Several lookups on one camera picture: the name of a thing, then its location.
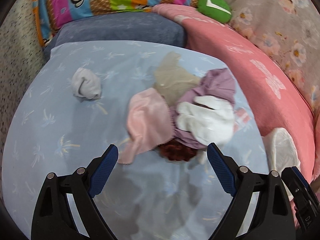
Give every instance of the white star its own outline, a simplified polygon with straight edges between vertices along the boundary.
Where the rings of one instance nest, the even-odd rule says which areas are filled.
[[[127,7],[124,4],[118,5],[119,10],[125,10]]]

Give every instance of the purple cloth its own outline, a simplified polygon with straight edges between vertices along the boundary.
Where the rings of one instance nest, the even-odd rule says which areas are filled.
[[[192,133],[179,130],[176,126],[178,113],[176,106],[181,102],[193,103],[194,97],[215,96],[228,100],[232,105],[235,104],[234,94],[236,93],[236,83],[228,68],[209,70],[207,75],[200,81],[199,86],[187,91],[176,103],[170,107],[172,119],[174,120],[175,139],[185,146],[193,149],[203,149],[207,145],[199,143]]]

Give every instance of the pink stripe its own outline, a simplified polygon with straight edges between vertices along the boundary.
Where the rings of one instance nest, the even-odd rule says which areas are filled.
[[[69,11],[68,0],[52,0],[52,7],[58,28],[73,20]]]

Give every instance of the floral fabric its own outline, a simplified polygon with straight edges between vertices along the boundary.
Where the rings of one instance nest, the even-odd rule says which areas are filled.
[[[320,15],[311,0],[225,0],[230,26],[266,53],[291,79],[318,119]],[[320,131],[316,129],[316,145]],[[320,175],[320,146],[314,177]]]

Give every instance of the pink blanket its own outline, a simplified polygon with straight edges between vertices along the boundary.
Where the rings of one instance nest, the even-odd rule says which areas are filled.
[[[228,65],[247,97],[262,136],[273,128],[286,128],[297,148],[301,172],[310,183],[315,162],[314,119],[308,104],[282,70],[247,39],[192,7],[160,4],[152,11],[185,28],[187,49]]]

